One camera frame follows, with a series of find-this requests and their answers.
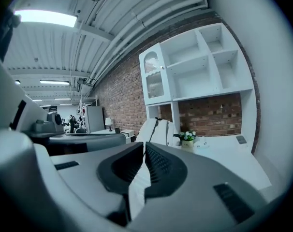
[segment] potted plant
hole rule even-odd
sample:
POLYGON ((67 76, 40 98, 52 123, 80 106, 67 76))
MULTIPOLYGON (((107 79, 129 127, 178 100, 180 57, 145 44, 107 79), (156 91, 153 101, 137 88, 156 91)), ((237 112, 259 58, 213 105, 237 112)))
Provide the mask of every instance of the potted plant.
POLYGON ((182 141, 182 147, 193 148, 195 137, 196 137, 196 132, 192 130, 187 132, 181 132, 180 139, 182 141))

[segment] fluorescent light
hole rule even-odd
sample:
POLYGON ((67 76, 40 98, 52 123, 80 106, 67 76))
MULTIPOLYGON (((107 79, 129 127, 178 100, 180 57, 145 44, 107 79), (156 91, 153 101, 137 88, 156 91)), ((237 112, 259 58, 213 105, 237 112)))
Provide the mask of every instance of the fluorescent light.
POLYGON ((71 28, 74 27, 77 20, 76 16, 45 10, 18 10, 15 11, 15 15, 20 15, 22 22, 45 22, 71 28))
POLYGON ((42 83, 42 84, 63 84, 63 85, 69 85, 69 82, 67 82, 67 81, 40 80, 40 83, 42 83))
POLYGON ((71 98, 54 98, 55 100, 70 101, 71 98))

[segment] pipe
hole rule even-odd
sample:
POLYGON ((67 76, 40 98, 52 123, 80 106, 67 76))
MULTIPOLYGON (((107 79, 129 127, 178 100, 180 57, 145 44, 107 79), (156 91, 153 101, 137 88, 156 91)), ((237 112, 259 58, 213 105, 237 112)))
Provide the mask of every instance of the pipe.
MULTIPOLYGON (((141 12, 139 15, 137 15, 137 18, 139 20, 141 20, 143 17, 145 17, 146 15, 150 14, 151 12, 153 12, 154 10, 160 8, 161 6, 163 6, 166 3, 172 2, 174 0, 161 0, 158 1, 156 3, 154 3, 153 5, 151 5, 150 7, 148 7, 146 10, 144 10, 143 12, 141 12)), ((110 50, 118 43, 118 41, 137 23, 136 19, 132 19, 118 34, 117 36, 111 41, 111 43, 109 44, 109 46, 106 48, 106 50, 104 51, 104 53, 102 54, 102 56, 100 57, 100 59, 98 60, 98 62, 96 63, 91 75, 90 75, 90 79, 93 78, 95 72, 97 71, 99 65, 102 63, 102 61, 105 59, 105 57, 108 55, 108 53, 110 52, 110 50)))
POLYGON ((207 5, 199 5, 199 6, 196 6, 196 7, 192 7, 192 8, 189 8, 187 10, 184 10, 184 11, 181 11, 177 14, 174 14, 166 19, 164 19, 163 21, 155 24, 154 26, 152 26, 150 29, 148 29, 147 31, 145 31, 143 34, 141 34, 139 37, 137 37, 133 42, 131 42, 125 49, 123 49, 111 62, 110 64, 101 72, 101 74, 99 75, 98 79, 99 80, 102 75, 110 68, 110 66, 124 53, 126 52, 130 47, 132 47, 137 41, 139 41, 141 38, 143 38, 146 34, 148 34, 150 31, 152 31, 153 29, 157 28, 158 26, 160 26, 161 24, 177 17, 177 16, 180 16, 180 15, 183 15, 183 14, 186 14, 188 12, 191 12, 191 11, 194 11, 194 10, 198 10, 198 9, 202 9, 202 8, 207 8, 207 5))
POLYGON ((117 54, 119 52, 119 50, 125 46, 125 44, 130 41, 135 35, 137 35, 140 31, 142 31, 145 27, 151 25, 153 22, 157 21, 158 19, 164 17, 165 15, 170 14, 171 12, 187 7, 189 5, 195 4, 195 3, 199 3, 203 0, 187 0, 181 3, 178 3, 176 5, 173 5, 163 11, 161 11, 160 13, 158 13, 157 15, 155 15, 154 17, 150 18, 149 20, 147 20, 146 22, 144 22, 142 25, 140 25, 135 31, 133 31, 129 36, 127 36, 126 39, 124 39, 118 46, 117 48, 113 51, 112 55, 106 60, 106 62, 101 66, 101 68, 99 69, 98 73, 95 76, 95 79, 98 78, 98 76, 100 75, 100 71, 109 63, 109 61, 112 59, 113 56, 115 56, 115 54, 117 54))

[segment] cabinet door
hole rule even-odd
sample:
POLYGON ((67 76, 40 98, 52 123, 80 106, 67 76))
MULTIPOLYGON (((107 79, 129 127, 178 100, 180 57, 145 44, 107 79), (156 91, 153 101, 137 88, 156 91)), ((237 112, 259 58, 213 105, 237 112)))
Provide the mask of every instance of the cabinet door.
POLYGON ((145 105, 171 101, 160 44, 139 55, 145 105))

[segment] white wall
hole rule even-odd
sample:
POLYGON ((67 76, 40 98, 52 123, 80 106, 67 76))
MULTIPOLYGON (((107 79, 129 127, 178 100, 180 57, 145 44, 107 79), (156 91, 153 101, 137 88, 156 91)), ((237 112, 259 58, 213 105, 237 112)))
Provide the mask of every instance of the white wall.
POLYGON ((61 118, 68 119, 69 115, 74 116, 76 119, 79 118, 77 115, 78 105, 71 105, 71 106, 58 106, 58 114, 61 118))
POLYGON ((293 32, 272 0, 208 0, 243 44, 260 92, 255 157, 272 183, 269 199, 293 177, 293 32))

